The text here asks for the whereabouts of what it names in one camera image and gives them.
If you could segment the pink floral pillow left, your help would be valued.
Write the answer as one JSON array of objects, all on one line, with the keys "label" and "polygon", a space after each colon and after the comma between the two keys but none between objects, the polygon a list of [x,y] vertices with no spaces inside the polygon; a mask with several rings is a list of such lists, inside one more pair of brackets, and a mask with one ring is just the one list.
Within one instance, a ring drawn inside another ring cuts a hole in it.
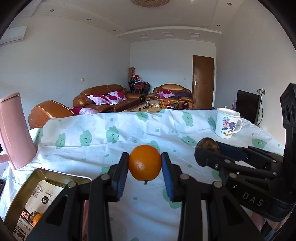
[{"label": "pink floral pillow left", "polygon": [[109,104],[109,100],[104,95],[88,95],[87,96],[90,100],[92,100],[97,106]]}]

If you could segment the white cartoon mug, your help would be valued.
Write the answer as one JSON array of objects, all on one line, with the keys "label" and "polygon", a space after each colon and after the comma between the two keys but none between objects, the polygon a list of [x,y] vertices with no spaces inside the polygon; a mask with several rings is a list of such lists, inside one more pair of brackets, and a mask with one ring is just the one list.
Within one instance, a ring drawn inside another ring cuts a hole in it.
[{"label": "white cartoon mug", "polygon": [[232,109],[217,108],[215,134],[220,138],[229,139],[233,134],[241,131],[243,122],[240,113]]}]

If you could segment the stacked dark chairs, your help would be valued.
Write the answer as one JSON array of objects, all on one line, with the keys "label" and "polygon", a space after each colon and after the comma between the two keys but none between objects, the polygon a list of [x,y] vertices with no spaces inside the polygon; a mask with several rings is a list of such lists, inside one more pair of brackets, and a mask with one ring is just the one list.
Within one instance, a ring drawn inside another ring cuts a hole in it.
[{"label": "stacked dark chairs", "polygon": [[151,93],[151,86],[148,82],[141,79],[140,76],[136,74],[130,75],[129,88],[131,93],[139,93],[144,96]]}]

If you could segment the white air conditioner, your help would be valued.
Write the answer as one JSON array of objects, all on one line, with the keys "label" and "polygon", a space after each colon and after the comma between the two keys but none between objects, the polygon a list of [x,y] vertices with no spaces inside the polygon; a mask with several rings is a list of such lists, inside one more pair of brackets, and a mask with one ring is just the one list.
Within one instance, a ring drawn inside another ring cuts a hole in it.
[{"label": "white air conditioner", "polygon": [[7,29],[0,40],[0,46],[21,42],[24,39],[26,30],[27,26]]}]

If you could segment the brown leather long sofa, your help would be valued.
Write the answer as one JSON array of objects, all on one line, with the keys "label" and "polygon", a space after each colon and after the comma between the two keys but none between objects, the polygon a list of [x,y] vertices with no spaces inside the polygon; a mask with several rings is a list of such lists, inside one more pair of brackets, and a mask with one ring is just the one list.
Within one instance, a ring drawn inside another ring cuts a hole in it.
[{"label": "brown leather long sofa", "polygon": [[83,90],[73,100],[74,108],[91,108],[99,113],[119,113],[144,101],[143,94],[128,93],[118,84],[101,85]]}]

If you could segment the brown leather chair back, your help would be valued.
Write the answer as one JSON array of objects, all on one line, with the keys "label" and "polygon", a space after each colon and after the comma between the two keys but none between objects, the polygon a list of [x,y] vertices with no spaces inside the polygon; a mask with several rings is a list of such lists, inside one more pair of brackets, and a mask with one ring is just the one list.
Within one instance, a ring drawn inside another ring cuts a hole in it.
[{"label": "brown leather chair back", "polygon": [[28,123],[30,129],[42,128],[52,118],[66,118],[74,115],[74,112],[65,105],[47,100],[32,108],[28,116]]}]

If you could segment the brown wooden door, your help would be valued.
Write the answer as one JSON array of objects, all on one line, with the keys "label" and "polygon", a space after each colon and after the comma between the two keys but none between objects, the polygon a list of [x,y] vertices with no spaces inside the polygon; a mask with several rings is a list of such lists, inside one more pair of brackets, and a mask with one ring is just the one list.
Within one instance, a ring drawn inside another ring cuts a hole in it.
[{"label": "brown wooden door", "polygon": [[214,97],[215,59],[193,55],[192,94],[195,109],[211,109]]}]

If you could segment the small orange back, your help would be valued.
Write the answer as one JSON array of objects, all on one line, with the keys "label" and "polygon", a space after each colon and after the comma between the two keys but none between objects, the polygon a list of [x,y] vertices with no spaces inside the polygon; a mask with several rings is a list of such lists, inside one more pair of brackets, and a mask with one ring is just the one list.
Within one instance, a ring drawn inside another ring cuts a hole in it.
[{"label": "small orange back", "polygon": [[43,214],[38,213],[36,216],[34,216],[33,221],[32,221],[32,226],[35,227],[38,221],[42,218]]}]

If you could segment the pink floral pillow right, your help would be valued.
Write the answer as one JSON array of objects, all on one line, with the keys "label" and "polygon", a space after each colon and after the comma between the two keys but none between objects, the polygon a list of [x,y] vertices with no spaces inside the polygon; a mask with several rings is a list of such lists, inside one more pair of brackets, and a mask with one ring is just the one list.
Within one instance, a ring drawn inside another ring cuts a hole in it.
[{"label": "pink floral pillow right", "polygon": [[110,105],[116,105],[127,100],[127,97],[120,91],[109,92],[105,97],[109,100]]}]

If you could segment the black television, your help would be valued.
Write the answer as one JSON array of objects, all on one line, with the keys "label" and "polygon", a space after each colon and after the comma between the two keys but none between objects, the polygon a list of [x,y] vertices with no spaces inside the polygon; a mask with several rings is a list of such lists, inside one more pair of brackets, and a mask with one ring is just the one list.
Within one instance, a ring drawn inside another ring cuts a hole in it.
[{"label": "black television", "polygon": [[260,95],[243,90],[237,90],[235,110],[240,113],[242,118],[255,125],[258,122],[260,104]]}]

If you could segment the green cloud tablecloth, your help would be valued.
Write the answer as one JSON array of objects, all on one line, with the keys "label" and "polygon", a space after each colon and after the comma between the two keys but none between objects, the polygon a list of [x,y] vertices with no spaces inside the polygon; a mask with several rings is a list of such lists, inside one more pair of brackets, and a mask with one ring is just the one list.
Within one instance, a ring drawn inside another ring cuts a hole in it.
[{"label": "green cloud tablecloth", "polygon": [[[194,149],[204,137],[215,134],[216,110],[163,110],[160,113],[101,113],[54,118],[42,128],[29,130],[37,153],[18,170],[7,168],[1,197],[5,217],[13,198],[34,169],[42,167],[96,178],[118,162],[123,152],[150,145],[167,152],[171,161],[200,182],[218,180],[218,173],[200,167]],[[123,198],[112,205],[111,227],[115,240],[176,240],[181,204],[169,200],[162,175],[144,185],[127,177]]]}]

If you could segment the woven ceiling lamp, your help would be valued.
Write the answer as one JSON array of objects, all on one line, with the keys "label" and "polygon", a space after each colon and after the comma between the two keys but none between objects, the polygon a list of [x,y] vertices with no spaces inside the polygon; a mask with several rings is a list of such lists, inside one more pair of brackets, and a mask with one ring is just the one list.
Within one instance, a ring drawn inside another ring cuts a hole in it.
[{"label": "woven ceiling lamp", "polygon": [[165,6],[170,0],[132,0],[134,4],[144,8],[158,8]]}]

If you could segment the dark round pastry back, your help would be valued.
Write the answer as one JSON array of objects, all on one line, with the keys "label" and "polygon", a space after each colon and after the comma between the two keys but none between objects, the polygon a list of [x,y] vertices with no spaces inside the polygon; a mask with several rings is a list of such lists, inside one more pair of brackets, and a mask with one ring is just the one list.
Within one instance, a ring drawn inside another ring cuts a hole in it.
[{"label": "dark round pastry back", "polygon": [[200,149],[200,148],[203,148],[203,149],[215,152],[217,154],[220,154],[219,145],[217,144],[217,142],[215,142],[211,138],[203,138],[203,139],[201,139],[198,142],[198,144],[196,145],[196,149]]}]

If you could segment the printed paper in tin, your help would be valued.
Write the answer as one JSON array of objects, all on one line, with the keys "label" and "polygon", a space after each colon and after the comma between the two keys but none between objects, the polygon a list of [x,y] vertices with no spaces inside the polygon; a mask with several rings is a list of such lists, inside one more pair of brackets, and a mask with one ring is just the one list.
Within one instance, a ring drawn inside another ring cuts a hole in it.
[{"label": "printed paper in tin", "polygon": [[62,189],[62,187],[53,185],[45,180],[37,184],[14,228],[13,237],[16,240],[26,240],[28,238],[28,235],[34,228],[32,226],[34,216],[38,213],[44,214]]}]

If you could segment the large orange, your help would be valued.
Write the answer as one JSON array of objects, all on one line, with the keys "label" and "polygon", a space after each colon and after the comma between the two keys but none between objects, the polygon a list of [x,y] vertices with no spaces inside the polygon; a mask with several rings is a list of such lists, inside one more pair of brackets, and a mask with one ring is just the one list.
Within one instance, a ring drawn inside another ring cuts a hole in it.
[{"label": "large orange", "polygon": [[162,167],[161,155],[150,145],[137,146],[129,155],[128,167],[132,176],[146,185],[158,177]]}]

